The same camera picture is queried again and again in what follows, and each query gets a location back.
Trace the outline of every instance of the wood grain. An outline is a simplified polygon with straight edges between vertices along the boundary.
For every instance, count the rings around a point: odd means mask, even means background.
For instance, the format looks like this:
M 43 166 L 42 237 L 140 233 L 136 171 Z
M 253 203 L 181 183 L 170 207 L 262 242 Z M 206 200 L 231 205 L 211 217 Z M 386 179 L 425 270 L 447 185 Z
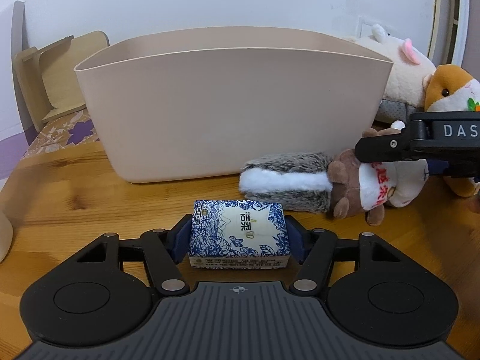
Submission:
M 196 199 L 237 199 L 238 176 L 133 185 L 112 170 L 100 142 L 22 160 L 0 193 L 14 242 L 0 264 L 0 359 L 9 360 L 30 342 L 18 312 L 20 297 L 33 281 L 100 234 L 138 237 L 155 227 L 172 227 L 191 212 Z M 408 207 L 387 210 L 385 221 L 369 227 L 362 216 L 331 221 L 324 215 L 294 213 L 307 228 L 324 227 L 343 238 L 374 231 L 445 280 L 457 293 L 460 313 L 448 339 L 467 359 L 480 357 L 480 217 L 432 178 Z M 193 285 L 198 280 L 284 280 L 298 265 L 274 271 L 180 269 Z M 351 272 L 351 263 L 335 266 L 332 281 Z M 126 271 L 145 280 L 141 264 Z

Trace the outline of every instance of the circular pad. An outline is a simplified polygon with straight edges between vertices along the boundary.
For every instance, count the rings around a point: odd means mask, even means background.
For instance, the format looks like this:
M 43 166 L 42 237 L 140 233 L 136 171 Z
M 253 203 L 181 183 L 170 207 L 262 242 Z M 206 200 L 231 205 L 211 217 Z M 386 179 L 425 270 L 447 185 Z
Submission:
M 152 309 L 150 290 L 134 276 L 95 262 L 62 268 L 22 296 L 20 314 L 34 339 L 66 347 L 104 344 L 134 330 Z
M 458 312 L 452 289 L 426 270 L 359 269 L 332 285 L 326 304 L 345 330 L 391 347 L 446 338 Z
M 402 314 L 420 307 L 423 294 L 418 288 L 407 283 L 386 282 L 370 288 L 368 299 L 380 310 Z
M 98 283 L 72 283 L 57 291 L 53 298 L 59 309 L 73 314 L 98 310 L 109 301 L 110 291 Z

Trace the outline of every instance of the wall outlet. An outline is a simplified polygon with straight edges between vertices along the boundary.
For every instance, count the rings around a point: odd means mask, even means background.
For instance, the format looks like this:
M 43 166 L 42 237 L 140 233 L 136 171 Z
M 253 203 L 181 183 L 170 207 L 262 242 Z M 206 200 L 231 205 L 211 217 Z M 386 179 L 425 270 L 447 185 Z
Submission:
M 389 36 L 394 36 L 395 38 L 400 38 L 402 39 L 401 36 L 399 36 L 398 32 L 395 31 L 392 27 L 381 23 L 379 20 L 373 20 L 367 17 L 360 16 L 358 18 L 358 24 L 357 24 L 357 38 L 362 38 L 365 36 L 370 36 L 371 35 L 371 28 L 375 24 L 380 24 L 383 28 L 385 28 L 385 31 L 387 31 L 387 34 Z

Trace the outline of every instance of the stuffed hamster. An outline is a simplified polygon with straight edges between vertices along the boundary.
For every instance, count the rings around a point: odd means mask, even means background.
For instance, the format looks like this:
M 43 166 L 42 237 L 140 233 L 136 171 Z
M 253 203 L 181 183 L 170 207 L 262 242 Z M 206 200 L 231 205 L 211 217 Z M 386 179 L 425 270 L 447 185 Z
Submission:
M 434 74 L 423 80 L 426 90 L 425 110 L 480 111 L 480 83 L 471 74 L 454 64 L 438 66 Z M 477 131 L 452 131 L 457 136 L 478 135 Z M 445 177 L 451 190 L 462 197 L 470 197 L 480 189 L 480 183 L 472 178 Z

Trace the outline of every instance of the plush toy ear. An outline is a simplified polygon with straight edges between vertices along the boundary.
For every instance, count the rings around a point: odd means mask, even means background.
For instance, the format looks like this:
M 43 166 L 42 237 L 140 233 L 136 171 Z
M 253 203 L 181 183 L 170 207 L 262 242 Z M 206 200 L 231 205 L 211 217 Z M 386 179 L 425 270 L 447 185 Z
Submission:
M 392 123 L 390 128 L 395 128 L 396 130 L 403 130 L 405 128 L 405 123 L 402 122 L 401 120 L 396 120 Z
M 385 130 L 380 130 L 378 135 L 392 135 L 392 134 L 399 134 L 401 130 L 397 130 L 396 128 L 386 128 Z
M 420 65 L 420 60 L 417 56 L 417 52 L 413 49 L 411 39 L 405 39 L 405 42 L 402 43 L 402 51 L 411 62 Z
M 422 80 L 422 85 L 423 85 L 423 89 L 426 91 L 428 86 L 430 85 L 430 81 L 431 81 L 431 78 L 433 77 L 434 75 L 433 74 L 429 74 L 428 76 L 425 76 L 423 77 L 423 80 Z
M 387 33 L 380 24 L 374 24 L 371 28 L 371 33 L 378 43 L 385 43 L 387 40 Z
M 369 138 L 369 137 L 376 137 L 378 136 L 378 131 L 375 128 L 369 128 L 368 130 L 364 131 L 361 135 L 362 138 Z

